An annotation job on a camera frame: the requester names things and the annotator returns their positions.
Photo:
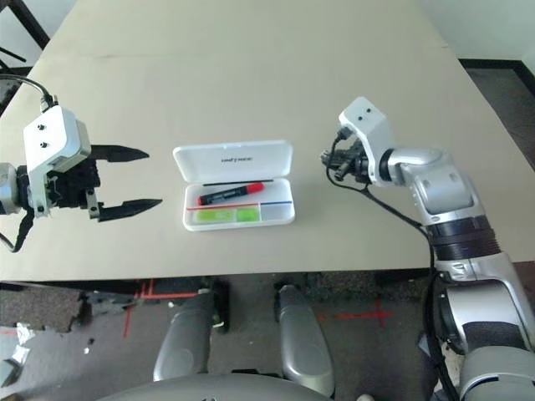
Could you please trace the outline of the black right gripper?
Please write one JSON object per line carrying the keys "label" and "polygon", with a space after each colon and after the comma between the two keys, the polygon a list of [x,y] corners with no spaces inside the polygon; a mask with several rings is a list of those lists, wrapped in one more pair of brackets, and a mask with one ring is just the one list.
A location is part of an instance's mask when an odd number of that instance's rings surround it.
{"label": "black right gripper", "polygon": [[349,163],[349,165],[340,165],[336,169],[334,172],[336,180],[344,180],[349,175],[361,184],[371,183],[368,171],[368,156],[360,141],[355,141],[349,149],[334,150],[329,159],[331,163]]}

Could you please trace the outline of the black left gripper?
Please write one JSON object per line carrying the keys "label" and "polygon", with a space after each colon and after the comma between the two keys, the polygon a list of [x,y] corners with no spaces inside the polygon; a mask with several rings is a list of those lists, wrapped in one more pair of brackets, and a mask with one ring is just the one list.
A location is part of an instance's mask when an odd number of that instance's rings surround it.
{"label": "black left gripper", "polygon": [[92,160],[83,160],[65,172],[47,173],[46,192],[50,207],[79,208],[87,210],[90,219],[113,221],[136,216],[162,202],[160,199],[139,199],[124,201],[120,206],[104,207],[95,194],[95,189],[100,187],[95,160],[123,163],[149,158],[150,155],[122,145],[92,145],[89,157]]}

